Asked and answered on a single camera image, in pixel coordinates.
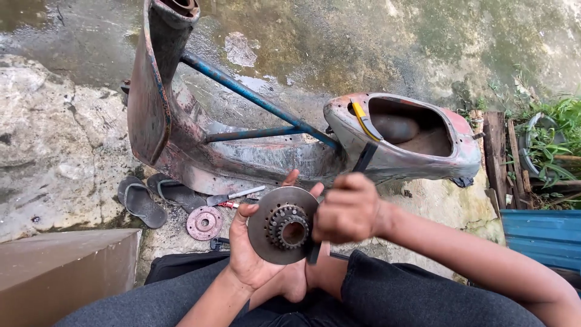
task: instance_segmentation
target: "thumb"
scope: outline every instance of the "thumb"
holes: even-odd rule
[[[257,210],[257,204],[241,204],[240,207],[238,207],[238,210],[236,210],[232,222],[246,223],[248,217],[252,216]]]

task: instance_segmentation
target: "black flip flop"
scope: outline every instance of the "black flip flop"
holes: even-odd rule
[[[127,176],[119,183],[117,197],[130,214],[141,218],[149,228],[159,228],[167,220],[167,213],[155,203],[151,191],[135,176]]]
[[[165,202],[180,205],[189,214],[206,205],[206,200],[195,191],[162,173],[150,176],[147,186]]]

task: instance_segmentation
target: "blue metal bar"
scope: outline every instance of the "blue metal bar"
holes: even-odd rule
[[[205,142],[206,143],[222,142],[232,140],[243,140],[245,138],[259,138],[259,137],[292,135],[302,133],[304,132],[301,131],[298,127],[285,126],[285,127],[275,127],[272,129],[244,130],[244,131],[233,131],[232,133],[210,134],[206,136]]]
[[[317,130],[315,127],[312,127],[306,122],[300,120],[298,117],[295,117],[293,114],[287,112],[286,110],[279,108],[278,106],[264,98],[262,95],[242,85],[242,83],[233,79],[226,73],[222,72],[220,69],[217,69],[216,67],[207,63],[200,57],[193,54],[191,51],[185,50],[184,54],[182,54],[180,61],[190,66],[191,68],[194,68],[195,70],[201,72],[207,77],[213,79],[214,81],[222,84],[223,86],[229,88],[230,90],[238,93],[239,95],[243,96],[244,98],[248,99],[254,104],[262,107],[264,110],[272,113],[273,115],[276,115],[280,119],[297,127],[303,133],[312,135],[316,139],[322,141],[323,143],[332,147],[335,150],[341,149],[341,144],[339,142],[328,137],[323,132]]]

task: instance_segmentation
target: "person's lap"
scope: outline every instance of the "person's lap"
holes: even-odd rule
[[[173,327],[228,264],[222,260],[174,279],[104,298],[55,326]],[[517,303],[496,293],[463,286],[419,267],[389,264],[355,251],[342,285],[343,302],[321,290],[291,304],[272,298],[231,324],[246,326],[542,326]]]

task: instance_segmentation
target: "concrete ground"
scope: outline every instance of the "concrete ground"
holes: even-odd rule
[[[117,92],[120,81],[131,76],[141,1],[4,2],[0,242],[38,232],[142,226],[116,201],[123,176],[153,173],[131,155]],[[320,129],[327,126],[323,103],[356,91],[387,91],[456,109],[478,97],[493,99],[487,84],[513,85],[517,70],[548,93],[573,91],[581,80],[581,5],[573,0],[199,4],[202,18],[188,49]],[[226,47],[235,32],[249,40],[253,64],[236,60]],[[193,70],[180,66],[178,73],[216,120],[279,125],[278,118]],[[494,109],[492,101],[489,106]],[[447,180],[415,180],[378,190],[413,213],[503,244],[485,187],[481,170],[467,189]],[[155,257],[209,249],[208,242],[187,234],[181,208],[165,208],[167,223],[144,234],[141,278]],[[334,250],[349,253],[356,247],[454,277],[383,240]]]

